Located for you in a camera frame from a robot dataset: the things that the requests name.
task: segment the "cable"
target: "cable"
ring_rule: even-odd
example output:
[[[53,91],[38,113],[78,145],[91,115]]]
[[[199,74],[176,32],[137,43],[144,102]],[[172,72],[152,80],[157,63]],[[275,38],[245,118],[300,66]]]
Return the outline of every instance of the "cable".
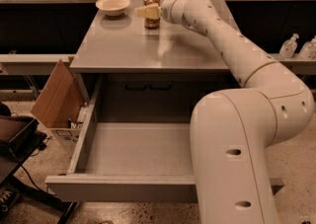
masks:
[[[44,140],[47,140],[47,141],[46,141],[46,142],[42,142],[42,143],[44,143],[45,145],[47,145],[48,141],[49,141],[51,138],[52,138],[52,136],[48,136],[47,138],[44,139]],[[40,149],[40,145],[39,145],[38,152],[37,152],[36,154],[31,155],[31,157],[37,156],[37,155],[40,153],[40,151],[42,151],[42,150],[44,150],[44,149]]]
[[[24,166],[23,166],[23,165],[21,166],[21,168],[22,168],[22,169],[26,172],[26,174],[28,175],[28,177],[29,177],[29,179],[30,179],[31,183],[33,184],[33,186],[35,186],[38,190],[40,190],[40,191],[42,191],[42,192],[47,193],[47,192],[46,192],[46,191],[44,191],[43,189],[39,188],[39,187],[37,186],[37,184],[35,184],[35,182],[33,181],[32,177],[31,177],[31,175],[29,174],[29,172],[27,171],[27,169],[26,169],[26,168],[24,168]]]

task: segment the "brown cardboard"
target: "brown cardboard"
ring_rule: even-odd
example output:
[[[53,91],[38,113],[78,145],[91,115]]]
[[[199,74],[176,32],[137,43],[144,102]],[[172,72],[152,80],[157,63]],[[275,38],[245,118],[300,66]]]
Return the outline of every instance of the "brown cardboard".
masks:
[[[59,60],[31,113],[47,128],[69,128],[69,118],[76,121],[84,103],[75,77]]]

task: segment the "black cable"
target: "black cable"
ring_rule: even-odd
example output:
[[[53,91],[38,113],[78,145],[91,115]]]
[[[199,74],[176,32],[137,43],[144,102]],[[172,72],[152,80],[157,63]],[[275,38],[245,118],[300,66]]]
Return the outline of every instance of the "black cable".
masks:
[[[39,188],[39,187],[37,186],[37,184],[35,184],[35,182],[33,181],[32,177],[31,177],[31,175],[29,174],[29,172],[27,171],[27,169],[23,167],[23,165],[21,166],[21,168],[26,172],[26,174],[28,175],[28,177],[29,177],[31,183],[33,184],[33,186],[35,186],[38,190],[40,190],[40,191],[42,191],[42,192],[44,192],[44,193],[47,193],[47,192],[44,191],[43,189]]]
[[[36,154],[31,155],[31,157],[35,157],[40,153],[40,148],[38,148],[38,152]]]
[[[52,136],[48,136],[48,137],[45,139],[45,140],[47,140],[47,141],[46,141],[46,144],[48,143],[49,140],[51,140],[51,138],[52,138]]]

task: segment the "drawer handle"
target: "drawer handle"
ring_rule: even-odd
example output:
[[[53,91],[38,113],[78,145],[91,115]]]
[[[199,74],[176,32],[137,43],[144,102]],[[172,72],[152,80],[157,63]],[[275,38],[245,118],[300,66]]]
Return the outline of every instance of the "drawer handle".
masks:
[[[152,82],[149,84],[150,90],[156,90],[156,91],[169,91],[172,88],[172,82],[169,81],[168,86],[154,86]]]
[[[143,86],[129,86],[129,83],[125,83],[125,89],[128,91],[145,91],[147,89],[147,82]]]

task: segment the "cabinet top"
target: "cabinet top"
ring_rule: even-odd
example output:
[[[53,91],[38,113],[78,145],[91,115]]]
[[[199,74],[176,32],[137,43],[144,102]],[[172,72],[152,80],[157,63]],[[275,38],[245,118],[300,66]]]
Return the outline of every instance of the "cabinet top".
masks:
[[[212,0],[223,20],[237,29],[224,0]],[[71,63],[76,73],[145,73],[227,70],[207,37],[160,20],[147,29],[130,0],[124,14],[111,18],[99,11]]]

